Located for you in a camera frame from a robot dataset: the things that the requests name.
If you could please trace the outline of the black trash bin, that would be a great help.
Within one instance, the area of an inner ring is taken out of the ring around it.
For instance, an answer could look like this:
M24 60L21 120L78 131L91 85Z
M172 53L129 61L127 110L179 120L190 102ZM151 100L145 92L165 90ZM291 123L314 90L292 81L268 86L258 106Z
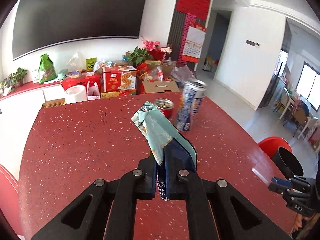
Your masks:
M272 157L272 161L286 179L293 178L294 176L304 176L303 168L298 159L284 147L278 147Z

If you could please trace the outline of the teal blue snack wrapper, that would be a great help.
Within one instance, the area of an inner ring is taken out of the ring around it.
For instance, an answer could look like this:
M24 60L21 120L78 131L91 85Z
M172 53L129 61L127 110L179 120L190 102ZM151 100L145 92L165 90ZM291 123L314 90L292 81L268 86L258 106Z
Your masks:
M173 200L177 192L177 173L196 172L195 147L151 102L146 101L131 118L146 138L157 163L156 181L163 200Z

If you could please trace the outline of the small potted plant left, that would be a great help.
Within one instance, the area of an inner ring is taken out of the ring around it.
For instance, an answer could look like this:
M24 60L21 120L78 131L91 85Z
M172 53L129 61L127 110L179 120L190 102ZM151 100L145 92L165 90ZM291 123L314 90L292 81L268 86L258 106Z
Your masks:
M27 75L27 70L21 67L17 68L15 73L12 73L8 76L8 84L12 87L21 87L23 85L23 79Z

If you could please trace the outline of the wall calendar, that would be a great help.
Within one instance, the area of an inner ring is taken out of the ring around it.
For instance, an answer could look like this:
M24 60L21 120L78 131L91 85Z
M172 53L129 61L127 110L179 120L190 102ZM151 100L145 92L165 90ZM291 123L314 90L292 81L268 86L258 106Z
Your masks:
M191 22L187 29L181 60L184 62L198 63L204 44L207 29L196 23Z

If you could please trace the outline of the tall blue white can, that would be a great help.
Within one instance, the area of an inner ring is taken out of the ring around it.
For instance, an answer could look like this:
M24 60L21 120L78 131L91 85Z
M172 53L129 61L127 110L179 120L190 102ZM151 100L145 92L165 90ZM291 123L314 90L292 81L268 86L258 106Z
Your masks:
M207 85L198 79L190 79L184 84L176 118L176 128L179 131L190 130L206 91Z

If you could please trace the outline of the green snack bag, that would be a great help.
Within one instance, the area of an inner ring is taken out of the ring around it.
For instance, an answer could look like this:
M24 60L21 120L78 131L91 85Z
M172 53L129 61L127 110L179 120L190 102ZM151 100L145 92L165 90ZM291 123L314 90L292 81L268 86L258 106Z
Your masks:
M39 84L52 81L55 78L57 78L57 74L52 60L49 58L48 54L41 55L39 66Z

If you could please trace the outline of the red stool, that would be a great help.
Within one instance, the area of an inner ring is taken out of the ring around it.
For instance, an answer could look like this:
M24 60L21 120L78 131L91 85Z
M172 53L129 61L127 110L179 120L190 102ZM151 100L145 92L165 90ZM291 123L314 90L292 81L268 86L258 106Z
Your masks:
M258 143L261 150L272 159L272 157L277 153L279 147L287 149L290 153L293 153L289 143L281 137L268 137Z

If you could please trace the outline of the large black television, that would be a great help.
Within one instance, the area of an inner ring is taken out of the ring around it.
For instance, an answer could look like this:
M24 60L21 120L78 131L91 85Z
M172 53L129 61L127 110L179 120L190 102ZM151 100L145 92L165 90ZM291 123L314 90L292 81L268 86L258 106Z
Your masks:
M20 0L12 55L90 38L137 38L145 0Z

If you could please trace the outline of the short red cartoon can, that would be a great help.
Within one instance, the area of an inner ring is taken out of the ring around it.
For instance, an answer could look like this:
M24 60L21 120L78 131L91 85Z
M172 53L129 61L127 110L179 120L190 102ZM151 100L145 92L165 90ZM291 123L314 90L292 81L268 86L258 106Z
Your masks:
M174 109L174 103L169 99L156 99L153 103L167 118L170 118Z

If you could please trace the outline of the dining table with chairs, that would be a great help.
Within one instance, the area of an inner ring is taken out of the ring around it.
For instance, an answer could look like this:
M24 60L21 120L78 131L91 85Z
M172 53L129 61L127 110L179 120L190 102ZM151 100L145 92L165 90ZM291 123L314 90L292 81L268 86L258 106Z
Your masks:
M278 94L273 111L282 110L279 120L284 120L283 125L292 121L296 125L293 136L299 132L297 138L305 138L317 124L319 117L311 113L311 105L304 97L290 94L286 87L282 88Z

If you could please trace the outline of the red waffle box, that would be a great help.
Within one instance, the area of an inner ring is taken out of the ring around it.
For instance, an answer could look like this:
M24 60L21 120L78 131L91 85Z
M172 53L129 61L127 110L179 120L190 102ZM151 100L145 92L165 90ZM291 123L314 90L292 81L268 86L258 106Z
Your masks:
M103 92L135 89L136 77L133 66L103 67Z

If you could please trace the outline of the brown cardboard box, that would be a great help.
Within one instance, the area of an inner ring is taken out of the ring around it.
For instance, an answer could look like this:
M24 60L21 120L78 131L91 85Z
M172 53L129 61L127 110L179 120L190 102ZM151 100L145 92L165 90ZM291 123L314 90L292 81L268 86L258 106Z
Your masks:
M175 81L142 81L141 94L179 92Z

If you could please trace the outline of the pink flower bouquet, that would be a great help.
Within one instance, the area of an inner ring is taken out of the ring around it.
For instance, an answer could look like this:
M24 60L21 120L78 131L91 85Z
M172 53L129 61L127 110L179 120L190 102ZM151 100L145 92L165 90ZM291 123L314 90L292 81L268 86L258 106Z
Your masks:
M148 40L141 36L143 48L146 49L147 51L160 51L163 53L172 53L172 48L171 47L161 47L161 44L159 41L153 42L152 40Z

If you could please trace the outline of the green potted plant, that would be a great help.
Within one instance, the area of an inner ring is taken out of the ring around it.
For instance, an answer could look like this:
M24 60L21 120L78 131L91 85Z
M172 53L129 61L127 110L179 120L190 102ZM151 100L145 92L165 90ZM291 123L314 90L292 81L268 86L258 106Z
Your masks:
M133 51L127 51L123 55L123 61L132 64L133 66L139 66L146 60L152 60L153 57L150 55L146 48L136 47Z

